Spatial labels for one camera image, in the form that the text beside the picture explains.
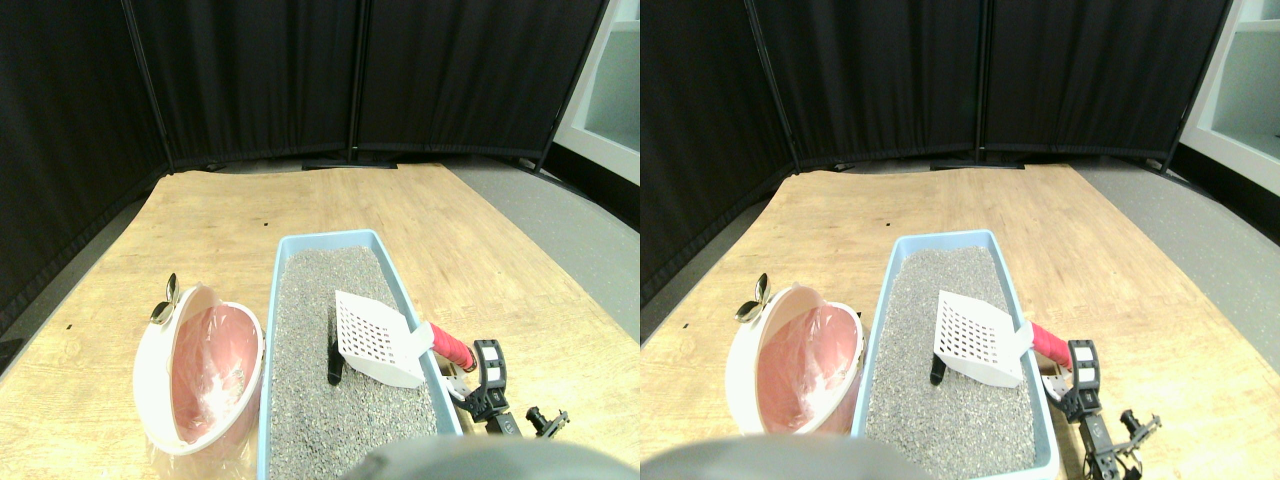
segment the plastic bag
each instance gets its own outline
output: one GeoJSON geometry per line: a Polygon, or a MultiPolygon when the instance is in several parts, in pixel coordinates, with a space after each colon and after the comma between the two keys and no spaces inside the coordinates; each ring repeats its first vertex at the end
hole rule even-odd
{"type": "MultiPolygon", "coordinates": [[[[212,289],[186,293],[170,335],[147,335],[140,348],[172,348],[169,379],[141,385],[155,394],[168,383],[172,425],[148,425],[148,433],[177,433],[177,440],[148,454],[165,479],[252,479],[256,475],[256,429],[261,385],[262,334],[256,317],[238,303],[224,303],[212,289]]],[[[164,328],[152,325],[148,328],[164,328]]],[[[143,421],[163,422],[143,413],[143,421]]]]}
{"type": "Polygon", "coordinates": [[[819,431],[847,431],[844,417],[851,419],[855,402],[850,399],[858,392],[856,384],[849,390],[842,385],[858,375],[858,319],[817,292],[794,293],[777,300],[791,305],[776,306],[772,321],[790,319],[769,328],[760,346],[756,398],[764,431],[794,433],[815,419],[823,421],[819,431]]]}

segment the white shelf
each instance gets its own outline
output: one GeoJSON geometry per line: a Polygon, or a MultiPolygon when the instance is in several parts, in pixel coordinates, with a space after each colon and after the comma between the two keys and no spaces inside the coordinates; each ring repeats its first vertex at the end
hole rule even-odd
{"type": "Polygon", "coordinates": [[[639,32],[640,20],[613,22],[613,32],[639,32]]]}
{"type": "Polygon", "coordinates": [[[1280,0],[1231,4],[1180,138],[1275,195],[1280,195],[1277,33],[1280,0]]]}
{"type": "Polygon", "coordinates": [[[640,1],[611,0],[556,143],[640,184],[640,1]]]}
{"type": "Polygon", "coordinates": [[[1280,33],[1280,19],[1240,22],[1235,32],[1276,32],[1280,33]]]}

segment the gray object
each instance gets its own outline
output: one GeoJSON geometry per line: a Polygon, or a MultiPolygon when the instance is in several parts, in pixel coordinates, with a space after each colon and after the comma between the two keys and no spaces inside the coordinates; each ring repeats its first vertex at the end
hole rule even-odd
{"type": "Polygon", "coordinates": [[[895,448],[865,438],[754,435],[695,443],[645,462],[648,479],[931,479],[895,448]]]}
{"type": "Polygon", "coordinates": [[[938,291],[1007,311],[991,252],[922,250],[890,292],[867,411],[867,438],[893,445],[931,475],[964,479],[1030,468],[1036,440],[1028,384],[984,385],[950,372],[929,381],[938,291]]]}
{"type": "Polygon", "coordinates": [[[275,298],[273,479],[334,477],[374,448],[436,431],[428,385],[388,387],[351,366],[343,366],[342,383],[329,385],[328,325],[337,289],[397,308],[367,247],[305,250],[289,257],[275,298]]]}
{"type": "Polygon", "coordinates": [[[342,477],[634,480],[640,474],[604,453],[562,442],[442,435],[380,447],[342,477]]]}

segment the gray litter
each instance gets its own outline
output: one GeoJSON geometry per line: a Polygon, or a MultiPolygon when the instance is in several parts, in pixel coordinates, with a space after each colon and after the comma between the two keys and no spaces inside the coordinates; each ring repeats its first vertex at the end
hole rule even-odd
{"type": "Polygon", "coordinates": [[[991,252],[922,250],[893,280],[867,410],[867,436],[897,448],[940,479],[968,479],[1034,466],[1027,383],[998,388],[947,369],[929,384],[938,291],[1009,312],[991,252]]]}
{"type": "Polygon", "coordinates": [[[334,291],[397,308],[367,247],[305,250],[288,260],[278,287],[271,366],[273,479],[335,477],[383,444],[435,434],[426,385],[388,387],[343,367],[330,387],[329,321],[334,291]]]}

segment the black curtain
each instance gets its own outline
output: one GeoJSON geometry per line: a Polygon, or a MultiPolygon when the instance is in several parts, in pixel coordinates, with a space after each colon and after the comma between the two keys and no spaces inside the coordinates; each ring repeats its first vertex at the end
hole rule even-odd
{"type": "Polygon", "coordinates": [[[979,6],[755,0],[800,165],[973,148],[979,6]]]}
{"type": "Polygon", "coordinates": [[[1167,159],[1225,5],[996,1],[987,148],[1167,159]]]}
{"type": "Polygon", "coordinates": [[[168,161],[119,3],[0,3],[0,332],[168,161]]]}
{"type": "Polygon", "coordinates": [[[378,1],[362,150],[541,159],[603,1],[378,1]]]}
{"type": "Polygon", "coordinates": [[[655,0],[640,15],[648,302],[794,164],[741,0],[655,0]]]}
{"type": "Polygon", "coordinates": [[[357,4],[136,1],[174,163],[344,148],[357,4]]]}

